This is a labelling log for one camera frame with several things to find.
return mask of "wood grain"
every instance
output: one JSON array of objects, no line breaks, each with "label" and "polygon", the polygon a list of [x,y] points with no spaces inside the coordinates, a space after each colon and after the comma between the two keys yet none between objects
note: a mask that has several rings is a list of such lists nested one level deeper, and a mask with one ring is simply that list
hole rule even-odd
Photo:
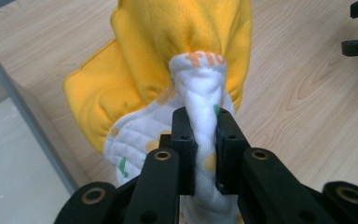
[{"label": "wood grain", "polygon": [[[253,147],[275,152],[304,184],[358,185],[358,39],[349,0],[253,1],[251,65],[236,116]],[[18,0],[0,8],[0,62],[37,98],[92,180],[114,181],[72,118],[63,79],[114,36],[110,1]]]}]

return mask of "white cloth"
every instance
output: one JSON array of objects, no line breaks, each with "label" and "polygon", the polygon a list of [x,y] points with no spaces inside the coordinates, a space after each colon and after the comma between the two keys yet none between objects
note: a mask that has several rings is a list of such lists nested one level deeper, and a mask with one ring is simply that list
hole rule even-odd
[{"label": "white cloth", "polygon": [[159,136],[170,133],[172,112],[185,106],[196,142],[195,195],[181,196],[181,223],[237,223],[237,197],[223,196],[215,182],[215,130],[219,107],[234,114],[234,105],[225,90],[227,65],[221,55],[196,51],[173,57],[172,82],[146,108],[114,124],[103,154],[117,166],[122,185],[140,174],[146,154],[158,147]]}]

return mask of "cloth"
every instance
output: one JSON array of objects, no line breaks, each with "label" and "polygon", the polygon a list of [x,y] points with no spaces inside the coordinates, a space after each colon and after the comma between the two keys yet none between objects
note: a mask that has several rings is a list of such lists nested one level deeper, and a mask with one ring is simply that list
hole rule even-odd
[{"label": "cloth", "polygon": [[116,40],[64,82],[74,117],[90,143],[117,166],[121,185],[171,131],[185,106],[199,145],[195,196],[181,197],[181,222],[235,223],[236,198],[214,187],[216,113],[241,102],[251,43],[248,0],[119,1]]}]

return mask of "wooden floor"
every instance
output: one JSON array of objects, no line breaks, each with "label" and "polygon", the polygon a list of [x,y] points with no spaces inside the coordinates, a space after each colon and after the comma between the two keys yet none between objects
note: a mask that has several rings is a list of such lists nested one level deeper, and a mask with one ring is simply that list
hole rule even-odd
[{"label": "wooden floor", "polygon": [[[358,185],[358,39],[349,0],[253,1],[253,46],[237,121],[253,147],[274,151],[304,184]],[[115,0],[18,0],[0,8],[0,62],[36,97],[91,180],[113,182],[76,126],[64,78],[114,37]]]}]

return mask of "yellow cloth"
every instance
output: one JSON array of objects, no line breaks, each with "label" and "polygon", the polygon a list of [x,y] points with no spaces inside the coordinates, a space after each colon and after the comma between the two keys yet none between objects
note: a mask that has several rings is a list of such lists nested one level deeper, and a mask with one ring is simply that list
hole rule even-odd
[{"label": "yellow cloth", "polygon": [[112,125],[139,110],[171,83],[168,63],[202,50],[225,57],[226,89],[236,110],[250,59],[249,0],[118,2],[110,41],[64,82],[75,119],[100,152]]}]

